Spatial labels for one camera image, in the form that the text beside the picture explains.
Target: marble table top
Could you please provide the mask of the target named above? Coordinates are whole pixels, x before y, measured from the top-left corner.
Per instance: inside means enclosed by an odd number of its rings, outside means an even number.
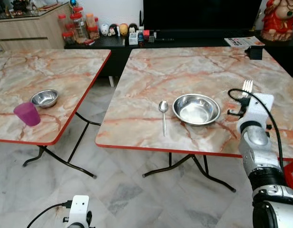
[[[110,50],[29,50],[0,55],[0,142],[53,145],[94,83]],[[55,89],[55,106],[37,108],[41,122],[29,127],[13,109],[44,89]]]
[[[293,79],[263,50],[263,60],[250,60],[244,48],[194,47],[135,49],[127,61],[106,112],[96,144],[101,147],[241,157],[238,117],[227,115],[239,106],[227,95],[253,79],[253,92],[274,95],[272,114],[281,132],[285,160],[293,160]],[[171,105],[184,94],[213,98],[221,116],[208,126],[182,123]],[[162,134],[161,100],[167,135]],[[270,131],[277,154],[275,131]]]

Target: black television screen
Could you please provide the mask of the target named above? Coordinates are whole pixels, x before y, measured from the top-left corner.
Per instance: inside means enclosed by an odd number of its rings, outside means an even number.
[[[143,0],[144,28],[251,29],[261,0]]]

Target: power cord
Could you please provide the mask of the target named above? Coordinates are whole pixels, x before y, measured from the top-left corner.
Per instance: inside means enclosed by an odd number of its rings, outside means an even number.
[[[72,200],[68,200],[67,202],[64,202],[64,203],[58,203],[58,204],[55,204],[55,205],[52,205],[51,207],[43,210],[41,213],[39,213],[30,223],[29,225],[27,226],[27,228],[30,228],[32,223],[34,223],[42,214],[44,214],[46,211],[52,209],[52,208],[55,208],[55,207],[59,207],[59,206],[62,206],[62,207],[66,207],[66,208],[71,208],[71,204],[72,204]]]
[[[232,95],[231,95],[231,92],[233,91],[239,91],[239,92],[244,92],[244,93],[247,93],[249,94],[250,96],[252,96],[253,98],[255,98],[261,105],[262,107],[265,109],[265,111],[268,113],[271,121],[272,121],[272,124],[274,126],[274,129],[275,129],[275,132],[276,132],[276,137],[277,137],[277,143],[278,143],[278,151],[279,151],[279,165],[281,167],[281,170],[282,172],[284,172],[284,159],[283,159],[283,149],[281,147],[281,140],[280,140],[280,134],[279,134],[279,130],[278,130],[278,127],[277,127],[277,124],[272,116],[272,114],[270,113],[270,111],[267,109],[267,107],[265,106],[265,104],[257,97],[255,96],[254,94],[250,93],[250,92],[247,92],[245,90],[242,90],[242,89],[230,89],[227,94],[235,101],[237,102],[240,102],[241,99],[239,98],[234,98]]]

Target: wooden cabinet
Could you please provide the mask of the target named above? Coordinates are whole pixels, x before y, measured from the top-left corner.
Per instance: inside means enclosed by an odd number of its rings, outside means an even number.
[[[0,19],[0,46],[14,49],[63,49],[64,41],[58,25],[58,15],[71,10],[67,3],[40,14],[23,18]]]

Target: television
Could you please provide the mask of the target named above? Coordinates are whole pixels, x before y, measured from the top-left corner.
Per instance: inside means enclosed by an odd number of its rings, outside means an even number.
[[[249,31],[262,0],[143,0],[144,29],[167,36],[225,36]]]

